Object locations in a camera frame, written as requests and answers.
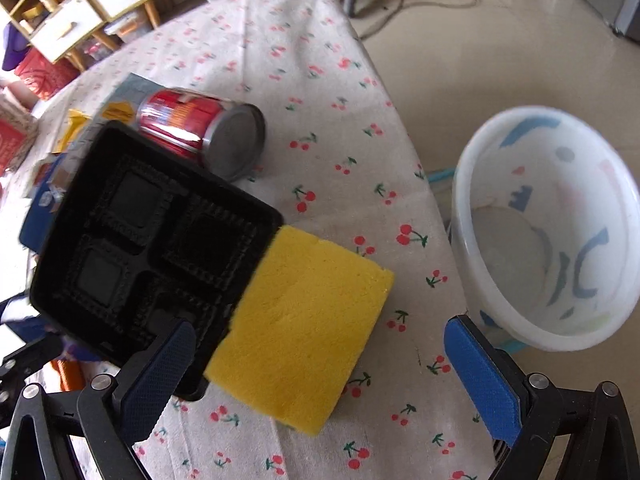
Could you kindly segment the black plastic tray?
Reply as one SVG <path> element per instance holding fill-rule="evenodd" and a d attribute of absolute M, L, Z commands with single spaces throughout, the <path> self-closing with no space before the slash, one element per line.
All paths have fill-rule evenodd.
<path fill-rule="evenodd" d="M 195 330 L 176 388 L 200 400 L 206 366 L 283 218 L 121 122 L 96 133 L 54 216 L 29 299 L 101 360 L 154 340 L 157 313 Z"/>

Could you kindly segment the yellow sponge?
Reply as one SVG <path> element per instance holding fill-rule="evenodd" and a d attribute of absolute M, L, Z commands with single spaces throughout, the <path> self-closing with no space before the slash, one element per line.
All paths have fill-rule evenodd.
<path fill-rule="evenodd" d="M 252 410 L 316 436 L 393 284 L 376 262 L 282 226 L 204 375 Z"/>

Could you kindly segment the red tin can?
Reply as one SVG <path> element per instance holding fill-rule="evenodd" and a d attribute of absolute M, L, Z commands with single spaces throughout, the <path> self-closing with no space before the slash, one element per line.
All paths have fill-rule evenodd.
<path fill-rule="evenodd" d="M 267 125 L 253 105 L 181 88 L 163 88 L 138 107 L 139 131 L 171 153 L 233 182 L 253 169 Z"/>

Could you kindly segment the blue paper package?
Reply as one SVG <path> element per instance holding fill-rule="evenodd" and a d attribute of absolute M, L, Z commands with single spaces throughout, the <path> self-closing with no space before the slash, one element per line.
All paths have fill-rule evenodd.
<path fill-rule="evenodd" d="M 129 74 L 108 96 L 99 111 L 83 125 L 62 151 L 36 188 L 29 211 L 21 227 L 20 243 L 40 254 L 51 229 L 54 217 L 88 149 L 100 129 L 108 122 L 122 122 L 129 128 L 139 125 L 138 110 L 152 94 L 163 89 L 154 81 L 136 74 Z"/>

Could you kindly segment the white plastic trash bin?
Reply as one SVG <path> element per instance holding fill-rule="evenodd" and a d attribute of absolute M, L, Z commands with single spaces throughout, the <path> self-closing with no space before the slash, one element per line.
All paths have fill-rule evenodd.
<path fill-rule="evenodd" d="M 451 246 L 469 315 L 495 342 L 585 350 L 639 299 L 639 191 L 597 130 L 555 108 L 488 119 L 454 173 Z"/>

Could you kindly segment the cherry print tablecloth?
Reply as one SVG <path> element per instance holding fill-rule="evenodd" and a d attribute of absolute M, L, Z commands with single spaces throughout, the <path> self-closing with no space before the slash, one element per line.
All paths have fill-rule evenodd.
<path fill-rule="evenodd" d="M 131 74 L 250 102 L 268 124 L 243 190 L 285 221 L 393 271 L 347 391 L 318 436 L 210 387 L 171 401 L 137 454 L 155 479 L 485 479 L 490 435 L 445 361 L 465 308 L 436 200 L 408 133 L 336 0 L 215 0 L 123 47 L 65 87 L 4 178 L 1 292 L 23 288 L 18 241 L 35 166 L 70 110 L 96 114 Z"/>

